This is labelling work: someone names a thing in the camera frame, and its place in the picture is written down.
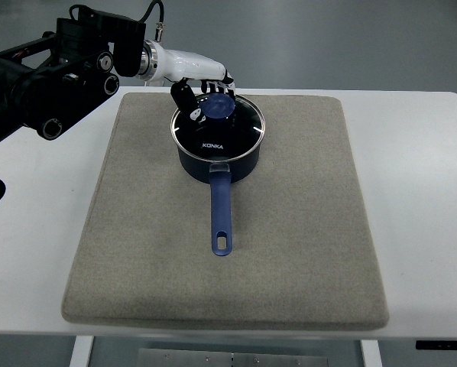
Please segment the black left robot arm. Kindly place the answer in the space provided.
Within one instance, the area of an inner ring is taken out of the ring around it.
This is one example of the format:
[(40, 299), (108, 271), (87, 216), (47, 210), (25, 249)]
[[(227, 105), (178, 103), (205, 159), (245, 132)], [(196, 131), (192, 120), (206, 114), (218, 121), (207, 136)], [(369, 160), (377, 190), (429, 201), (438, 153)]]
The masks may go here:
[(72, 5), (41, 38), (0, 52), (0, 142), (27, 127), (51, 141), (148, 67), (146, 20)]

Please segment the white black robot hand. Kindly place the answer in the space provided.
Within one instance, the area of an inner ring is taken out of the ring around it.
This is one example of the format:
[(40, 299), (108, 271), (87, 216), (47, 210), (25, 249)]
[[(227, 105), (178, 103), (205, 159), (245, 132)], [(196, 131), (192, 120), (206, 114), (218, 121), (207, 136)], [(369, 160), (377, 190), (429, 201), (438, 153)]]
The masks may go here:
[(206, 117), (187, 83), (189, 80), (200, 81), (203, 93), (227, 94), (235, 100), (235, 81), (223, 64), (211, 58), (163, 49), (157, 71), (173, 83), (170, 93), (177, 108), (194, 122), (203, 122)]

